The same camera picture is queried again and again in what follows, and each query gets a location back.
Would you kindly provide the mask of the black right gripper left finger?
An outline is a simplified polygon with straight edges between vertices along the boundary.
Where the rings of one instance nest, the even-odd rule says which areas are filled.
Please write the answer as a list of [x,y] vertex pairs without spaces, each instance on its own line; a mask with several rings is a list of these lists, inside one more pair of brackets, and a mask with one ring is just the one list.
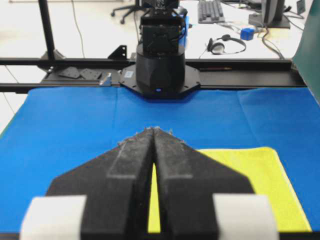
[[23,218],[22,240],[135,240],[146,229],[154,129],[55,177]]

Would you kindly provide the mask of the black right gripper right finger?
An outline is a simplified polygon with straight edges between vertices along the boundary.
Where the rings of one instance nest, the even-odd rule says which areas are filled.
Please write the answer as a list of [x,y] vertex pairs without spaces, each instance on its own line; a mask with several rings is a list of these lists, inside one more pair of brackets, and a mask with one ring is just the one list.
[[277,240],[268,198],[248,177],[154,129],[161,231],[169,240]]

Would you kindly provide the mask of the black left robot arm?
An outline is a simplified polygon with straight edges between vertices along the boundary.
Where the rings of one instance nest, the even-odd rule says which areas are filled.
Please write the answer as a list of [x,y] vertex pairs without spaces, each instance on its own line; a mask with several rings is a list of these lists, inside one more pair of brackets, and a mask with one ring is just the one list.
[[140,18],[141,39],[134,65],[124,68],[120,85],[145,98],[176,99],[200,87],[200,72],[186,65],[186,17],[178,0],[144,0],[147,12]]

